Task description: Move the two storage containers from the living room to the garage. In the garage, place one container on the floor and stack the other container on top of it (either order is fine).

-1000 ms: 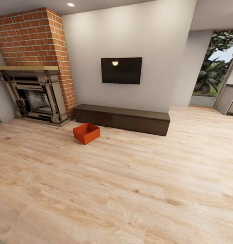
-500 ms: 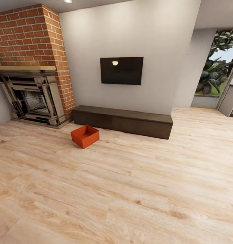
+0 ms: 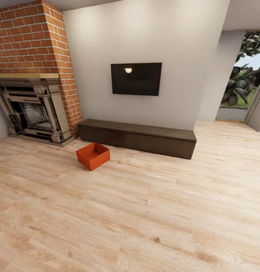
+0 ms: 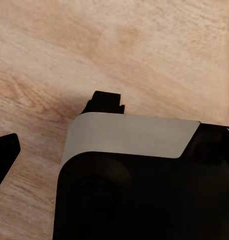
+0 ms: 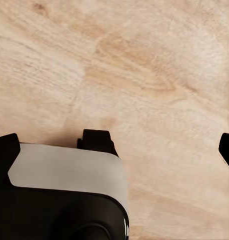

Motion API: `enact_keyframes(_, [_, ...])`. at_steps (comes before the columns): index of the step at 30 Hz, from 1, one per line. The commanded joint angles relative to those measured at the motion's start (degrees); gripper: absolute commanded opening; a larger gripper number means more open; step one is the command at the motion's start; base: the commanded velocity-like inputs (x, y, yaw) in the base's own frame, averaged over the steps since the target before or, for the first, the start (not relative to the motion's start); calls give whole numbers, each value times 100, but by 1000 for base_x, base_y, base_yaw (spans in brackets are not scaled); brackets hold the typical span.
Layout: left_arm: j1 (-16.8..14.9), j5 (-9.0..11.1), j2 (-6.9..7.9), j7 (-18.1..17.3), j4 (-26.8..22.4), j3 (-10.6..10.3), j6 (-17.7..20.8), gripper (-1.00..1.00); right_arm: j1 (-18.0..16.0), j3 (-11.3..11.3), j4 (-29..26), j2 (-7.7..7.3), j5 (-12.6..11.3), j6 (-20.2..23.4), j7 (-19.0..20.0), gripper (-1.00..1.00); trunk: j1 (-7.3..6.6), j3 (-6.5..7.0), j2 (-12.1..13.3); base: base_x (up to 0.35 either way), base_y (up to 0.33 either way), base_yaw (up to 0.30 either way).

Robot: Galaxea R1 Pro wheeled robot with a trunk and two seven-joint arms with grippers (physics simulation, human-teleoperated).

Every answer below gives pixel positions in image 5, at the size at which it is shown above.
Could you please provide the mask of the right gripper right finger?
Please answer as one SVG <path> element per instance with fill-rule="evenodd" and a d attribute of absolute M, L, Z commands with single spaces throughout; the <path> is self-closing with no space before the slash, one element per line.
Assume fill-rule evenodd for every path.
<path fill-rule="evenodd" d="M 222 134 L 218 150 L 229 165 L 229 133 Z"/>

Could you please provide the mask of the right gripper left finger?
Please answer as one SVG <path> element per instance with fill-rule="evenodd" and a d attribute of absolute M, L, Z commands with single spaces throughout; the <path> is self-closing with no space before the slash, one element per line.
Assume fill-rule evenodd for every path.
<path fill-rule="evenodd" d="M 20 142 L 16 133 L 0 137 L 0 185 L 20 152 Z"/>

